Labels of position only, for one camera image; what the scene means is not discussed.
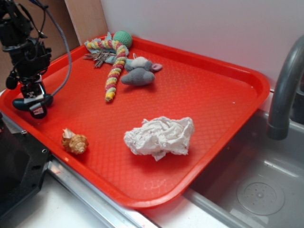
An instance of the seashell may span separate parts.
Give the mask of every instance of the seashell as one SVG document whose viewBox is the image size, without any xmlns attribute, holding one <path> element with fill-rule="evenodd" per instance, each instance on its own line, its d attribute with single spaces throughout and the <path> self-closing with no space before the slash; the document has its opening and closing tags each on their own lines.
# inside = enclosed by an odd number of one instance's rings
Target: seashell
<svg viewBox="0 0 304 228">
<path fill-rule="evenodd" d="M 67 152 L 80 154 L 86 151 L 89 145 L 87 138 L 82 134 L 75 134 L 70 129 L 66 128 L 62 134 L 62 145 Z"/>
</svg>

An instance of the white wall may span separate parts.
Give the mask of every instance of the white wall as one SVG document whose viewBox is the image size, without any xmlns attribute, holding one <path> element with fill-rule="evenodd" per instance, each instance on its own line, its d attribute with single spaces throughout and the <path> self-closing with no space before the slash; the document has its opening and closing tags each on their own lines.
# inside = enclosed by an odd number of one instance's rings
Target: white wall
<svg viewBox="0 0 304 228">
<path fill-rule="evenodd" d="M 111 33 L 131 35 L 263 73 L 273 88 L 304 34 L 303 0 L 101 0 Z"/>
</svg>

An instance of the plush toy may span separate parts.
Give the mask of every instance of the plush toy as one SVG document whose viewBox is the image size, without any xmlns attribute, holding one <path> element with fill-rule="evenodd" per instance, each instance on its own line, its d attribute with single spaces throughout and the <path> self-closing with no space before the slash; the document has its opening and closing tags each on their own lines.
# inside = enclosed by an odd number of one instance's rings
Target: plush toy
<svg viewBox="0 0 304 228">
<path fill-rule="evenodd" d="M 154 81 L 155 75 L 153 72 L 162 69 L 161 64 L 152 63 L 144 57 L 136 57 L 133 55 L 134 60 L 126 62 L 124 68 L 128 74 L 121 77 L 121 82 L 130 86 L 145 86 Z"/>
<path fill-rule="evenodd" d="M 118 31 L 114 34 L 113 38 L 108 32 L 104 40 L 94 39 L 91 42 L 85 42 L 86 48 L 90 51 L 91 54 L 98 53 L 105 49 L 114 52 L 116 56 L 110 56 L 110 58 L 102 59 L 102 62 L 112 63 L 113 67 L 108 74 L 106 83 L 105 83 L 105 100 L 107 102 L 113 101 L 116 92 L 116 83 L 120 76 L 120 73 L 124 69 L 129 50 L 127 46 L 132 44 L 132 37 L 125 31 Z"/>
</svg>

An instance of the dog toy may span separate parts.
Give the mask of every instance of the dog toy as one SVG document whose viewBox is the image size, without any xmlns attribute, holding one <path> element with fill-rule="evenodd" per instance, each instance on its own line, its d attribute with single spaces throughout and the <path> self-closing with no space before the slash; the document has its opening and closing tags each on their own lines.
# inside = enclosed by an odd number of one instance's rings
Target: dog toy
<svg viewBox="0 0 304 228">
<path fill-rule="evenodd" d="M 94 67 L 101 67 L 101 65 L 110 57 L 116 56 L 116 54 L 111 53 L 109 50 L 102 50 L 97 53 L 86 53 L 83 59 L 92 59 L 96 61 Z"/>
<path fill-rule="evenodd" d="M 130 86 L 145 86 L 155 80 L 153 72 L 162 69 L 161 64 L 154 64 L 144 57 L 133 54 L 134 60 L 125 64 L 128 74 L 121 77 L 121 82 Z"/>
<path fill-rule="evenodd" d="M 113 101 L 116 92 L 116 84 L 119 79 L 119 76 L 124 69 L 125 62 L 127 60 L 127 56 L 129 54 L 129 50 L 127 46 L 131 46 L 132 37 L 125 31 L 118 31 L 114 34 L 114 37 L 120 40 L 114 40 L 111 34 L 108 32 L 106 38 L 104 40 L 94 39 L 91 42 L 85 42 L 86 48 L 91 53 L 98 53 L 101 50 L 108 49 L 111 52 L 115 52 L 116 56 L 111 56 L 108 61 L 112 62 L 114 60 L 112 69 L 107 76 L 107 80 L 105 83 L 105 100 L 107 102 Z"/>
</svg>

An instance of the sink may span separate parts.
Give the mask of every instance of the sink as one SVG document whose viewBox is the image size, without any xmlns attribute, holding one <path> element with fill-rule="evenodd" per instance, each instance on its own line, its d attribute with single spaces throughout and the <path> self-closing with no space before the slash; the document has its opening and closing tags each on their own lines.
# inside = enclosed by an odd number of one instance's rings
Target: sink
<svg viewBox="0 0 304 228">
<path fill-rule="evenodd" d="M 267 118 L 258 110 L 186 196 L 229 220 L 230 227 L 302 228 L 304 128 L 291 122 L 288 137 L 275 141 L 266 136 Z"/>
</svg>

